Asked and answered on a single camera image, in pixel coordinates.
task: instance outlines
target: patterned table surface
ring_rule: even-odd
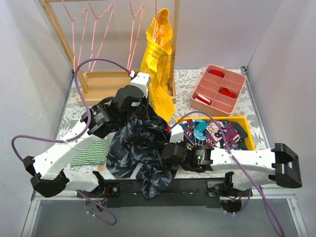
[[[201,77],[205,69],[196,69],[196,70],[175,70],[175,82],[176,82],[176,94],[177,102],[175,104],[175,114],[172,117],[170,124],[173,124],[177,117],[183,116],[185,113],[195,110],[191,107],[190,96],[198,83],[198,80]],[[240,73],[240,70],[232,70],[234,72]],[[85,111],[85,107],[79,106],[77,99],[79,94],[76,90],[75,83],[73,82],[69,98],[66,104],[65,112],[60,124],[60,130],[58,138],[63,137],[69,130],[71,120],[79,119]],[[202,116],[201,114],[193,114],[192,116]],[[264,136],[262,134],[261,128],[259,126],[259,119],[255,113],[253,104],[251,102],[248,89],[246,85],[242,89],[239,101],[235,108],[235,111],[232,113],[232,116],[244,116],[247,118],[250,125],[250,131],[252,138],[255,143],[257,150],[266,148]],[[113,134],[109,134],[108,138],[111,141]],[[130,179],[134,179],[136,173],[138,172],[141,164],[138,164],[134,170]],[[93,171],[98,170],[105,179],[114,179],[114,176],[107,170],[106,166],[103,165],[79,165],[79,166],[66,166],[67,169],[74,171]],[[223,177],[227,170],[220,171],[206,171],[205,173],[195,173],[190,171],[185,171],[182,168],[179,168],[175,178],[207,178],[207,177]]]

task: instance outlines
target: wooden clothing rack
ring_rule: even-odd
[[[69,1],[87,1],[87,0],[64,0]],[[69,41],[63,31],[60,22],[51,5],[52,2],[62,2],[62,0],[39,0],[47,18],[49,19],[54,31],[56,32],[61,45],[66,53],[66,56],[71,64],[74,63],[75,68],[78,62],[74,60],[75,53],[73,52]],[[174,81],[174,60],[176,52],[176,42],[178,33],[180,0],[174,0],[174,22],[173,22],[173,38],[172,38],[172,54],[170,63],[170,81],[168,94],[171,96],[173,103],[176,102],[176,90]],[[78,72],[78,79],[81,83],[82,93],[88,105],[92,106],[100,102],[102,99],[110,96],[115,96],[118,89],[130,84],[130,77],[124,71],[94,71],[94,72]]]

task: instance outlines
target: yellow bin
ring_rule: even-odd
[[[206,119],[206,120],[210,120],[209,117],[185,117],[184,119],[182,119],[182,121],[186,121],[188,119]],[[250,151],[254,151],[255,148],[255,144],[253,143],[252,140],[252,136],[251,136],[251,132],[250,132],[250,127],[248,124],[248,121],[245,117],[214,117],[215,120],[228,120],[230,122],[238,122],[241,127],[246,131],[246,133],[248,134],[248,137],[245,138],[245,144],[246,147],[248,148],[248,150]]]

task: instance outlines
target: hanging yellow clothing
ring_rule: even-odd
[[[153,18],[146,31],[147,47],[140,67],[141,72],[149,73],[149,101],[154,111],[167,122],[174,114],[174,105],[168,95],[170,77],[170,55],[172,53],[172,27],[169,11],[164,8]]]

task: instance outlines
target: pink storage box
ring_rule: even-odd
[[[210,74],[209,70],[218,70],[224,73],[224,78]],[[196,88],[191,95],[191,106],[213,116],[229,116],[235,109],[246,77],[230,70],[208,65]],[[220,94],[222,88],[227,88],[236,95],[236,98]],[[196,99],[200,94],[211,101],[209,105]]]

